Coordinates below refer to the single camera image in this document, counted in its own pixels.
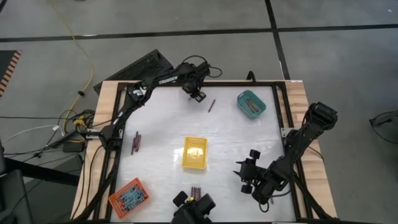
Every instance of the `black keyboard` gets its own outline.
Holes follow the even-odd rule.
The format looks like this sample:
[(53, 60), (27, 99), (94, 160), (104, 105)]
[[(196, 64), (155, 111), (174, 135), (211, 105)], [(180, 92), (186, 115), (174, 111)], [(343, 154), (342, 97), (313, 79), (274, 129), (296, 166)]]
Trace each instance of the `black keyboard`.
[[(145, 76), (157, 75), (169, 69), (173, 69), (173, 65), (155, 49), (104, 81), (142, 80)], [(97, 94), (100, 93), (101, 86), (102, 82), (94, 86), (94, 91)]]

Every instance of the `gray concrete floor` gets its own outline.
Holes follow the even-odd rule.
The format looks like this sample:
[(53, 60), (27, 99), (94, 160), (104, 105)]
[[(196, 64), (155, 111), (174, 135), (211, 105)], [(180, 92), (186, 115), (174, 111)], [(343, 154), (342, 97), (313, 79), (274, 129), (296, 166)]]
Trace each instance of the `gray concrete floor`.
[[(270, 27), (260, 0), (87, 0), (55, 1), (55, 5), (79, 35)], [(398, 23), (398, 3), (392, 0), (278, 0), (272, 6), (279, 27)], [(0, 30), (0, 37), (68, 35), (50, 6), (39, 0), (8, 1), (0, 13)], [(398, 29), (281, 33), (280, 38), (290, 76), (304, 81), (309, 102), (322, 101), (339, 114), (335, 128), (320, 138), (338, 216), (397, 223), (398, 148), (379, 139), (368, 119), (397, 109)], [(283, 79), (271, 33), (84, 40), (81, 44), (94, 62), (93, 83), (153, 49), (174, 65), (189, 55), (202, 55), (224, 70), (222, 79), (242, 79), (249, 70), (258, 79)], [(0, 100), (0, 115), (59, 116), (90, 74), (86, 58), (72, 41), (1, 43), (0, 50), (23, 51)], [(76, 110), (95, 109), (97, 99), (94, 91), (88, 91)], [(53, 123), (0, 119), (0, 136)], [(38, 149), (51, 133), (43, 129), (24, 134), (4, 147), (9, 152)], [(63, 156), (54, 152), (29, 162)]]

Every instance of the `white table surface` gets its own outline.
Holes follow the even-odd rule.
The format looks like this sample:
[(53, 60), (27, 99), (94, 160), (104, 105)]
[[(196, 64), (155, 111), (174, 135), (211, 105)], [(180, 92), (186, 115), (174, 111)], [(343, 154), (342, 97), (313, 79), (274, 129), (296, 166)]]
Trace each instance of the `white table surface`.
[[(244, 90), (253, 91), (267, 106), (258, 119), (247, 118), (236, 106), (236, 97)], [(262, 167), (283, 155), (271, 87), (206, 87), (202, 91), (207, 97), (197, 103), (188, 100), (179, 87), (156, 88), (146, 105), (128, 119), (116, 190), (138, 177), (150, 199), (123, 221), (170, 222), (177, 209), (172, 200), (181, 190), (190, 195), (192, 186), (201, 187), (202, 195), (209, 193), (215, 201), (210, 213), (213, 222), (294, 221), (291, 194), (274, 198), (269, 211), (262, 213), (251, 195), (241, 193), (243, 183), (233, 173), (239, 171), (235, 162), (245, 160), (250, 149), (261, 152), (257, 165)], [(142, 134), (141, 146), (131, 155), (136, 131)], [(205, 170), (182, 167), (185, 136), (208, 139)], [(120, 222), (114, 212), (111, 221)]]

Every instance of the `yellow container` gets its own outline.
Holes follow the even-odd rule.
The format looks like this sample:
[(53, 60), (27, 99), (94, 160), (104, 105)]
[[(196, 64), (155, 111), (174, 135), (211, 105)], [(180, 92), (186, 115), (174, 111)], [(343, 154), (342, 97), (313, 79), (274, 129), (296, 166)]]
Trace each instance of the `yellow container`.
[(207, 139), (199, 137), (185, 137), (182, 167), (206, 168)]

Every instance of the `white cable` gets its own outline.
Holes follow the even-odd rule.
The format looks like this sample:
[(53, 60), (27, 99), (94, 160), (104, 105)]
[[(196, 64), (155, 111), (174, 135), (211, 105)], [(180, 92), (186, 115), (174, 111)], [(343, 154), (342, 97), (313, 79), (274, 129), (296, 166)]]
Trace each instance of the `white cable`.
[(29, 132), (29, 131), (33, 131), (33, 130), (36, 130), (36, 129), (41, 129), (41, 128), (53, 128), (54, 131), (57, 130), (58, 128), (61, 129), (61, 127), (59, 125), (46, 125), (46, 126), (40, 126), (40, 127), (36, 127), (36, 128), (30, 128), (30, 129), (26, 129), (25, 131), (18, 132), (17, 134), (7, 138), (6, 140), (2, 141), (1, 143), (5, 143), (5, 142), (15, 138), (16, 136), (18, 136), (20, 134), (23, 134), (23, 133), (26, 133), (26, 132)]

